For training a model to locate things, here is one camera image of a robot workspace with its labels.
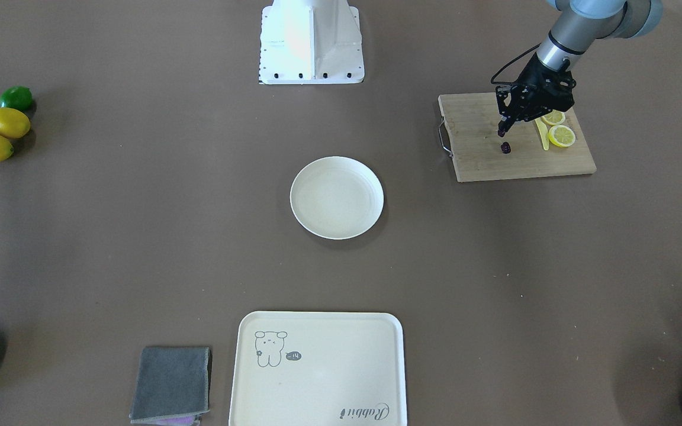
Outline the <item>silver UR robot arm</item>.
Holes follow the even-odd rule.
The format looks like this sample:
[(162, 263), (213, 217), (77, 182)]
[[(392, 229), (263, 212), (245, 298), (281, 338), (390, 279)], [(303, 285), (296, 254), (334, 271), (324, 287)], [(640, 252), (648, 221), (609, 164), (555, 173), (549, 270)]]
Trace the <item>silver UR robot arm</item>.
[(596, 40), (628, 40), (654, 30), (661, 21), (661, 1), (550, 1), (561, 12), (546, 38), (529, 49), (531, 57), (512, 82), (495, 85), (501, 120), (498, 135), (519, 121), (533, 121), (574, 105), (571, 70)]

